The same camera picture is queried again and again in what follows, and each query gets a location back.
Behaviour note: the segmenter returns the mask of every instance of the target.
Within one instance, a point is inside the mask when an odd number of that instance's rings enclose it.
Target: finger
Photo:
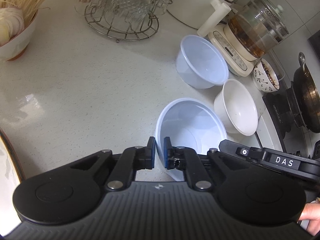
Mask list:
[[[307,231],[315,236],[320,231],[320,221],[310,220]]]
[[[320,220],[320,204],[307,203],[302,211],[299,220]]]

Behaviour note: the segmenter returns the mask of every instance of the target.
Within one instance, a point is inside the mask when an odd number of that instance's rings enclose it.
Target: kitchen countertop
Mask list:
[[[26,52],[0,66],[0,127],[26,177],[101,149],[146,145],[168,103],[190,97],[213,108],[222,89],[196,90],[177,74],[180,40],[196,30],[169,13],[151,39],[116,43],[92,30],[74,2],[46,0]],[[262,93],[250,77],[239,80],[261,115]],[[137,179],[171,180],[158,166]]]

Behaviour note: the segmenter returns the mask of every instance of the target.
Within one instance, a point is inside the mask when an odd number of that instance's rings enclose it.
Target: wok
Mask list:
[[[305,60],[304,54],[300,52],[300,68],[294,73],[293,90],[306,127],[314,133],[320,133],[320,98]]]

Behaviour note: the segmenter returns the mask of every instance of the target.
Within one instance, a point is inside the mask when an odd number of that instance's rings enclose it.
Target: white ceramic bowl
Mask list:
[[[184,82],[197,89],[222,86],[229,77],[227,63],[220,52],[196,35],[181,40],[176,67]]]
[[[38,13],[36,13],[32,22],[27,28],[11,39],[8,43],[0,47],[0,61],[14,60],[23,54],[30,42],[33,32],[36,29],[37,15]]]
[[[277,91],[280,88],[276,73],[264,58],[259,59],[254,66],[251,78],[256,88],[261,91],[268,93]]]
[[[228,79],[225,82],[213,107],[228,133],[251,136],[257,130],[256,105],[249,91],[238,80]]]
[[[226,130],[218,116],[202,102],[180,98],[169,103],[161,112],[155,138],[159,159],[164,163],[164,138],[170,137],[172,146],[193,148],[198,154],[207,154],[210,148],[219,148],[227,139]],[[182,171],[165,170],[176,181],[183,181]]]

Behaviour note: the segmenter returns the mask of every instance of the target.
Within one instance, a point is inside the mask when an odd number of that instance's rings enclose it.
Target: wire rack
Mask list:
[[[97,31],[98,33],[107,36],[109,38],[119,41],[141,41],[149,39],[154,36],[159,30],[159,20],[154,14],[157,8],[160,8],[163,4],[171,4],[172,0],[153,0],[153,6],[149,11],[149,14],[143,19],[140,27],[136,30],[131,28],[131,25],[124,31],[120,31],[112,26],[112,22],[108,23],[105,19],[105,12],[101,17],[94,17],[97,10],[96,6],[87,6],[85,8],[85,20],[88,25]]]

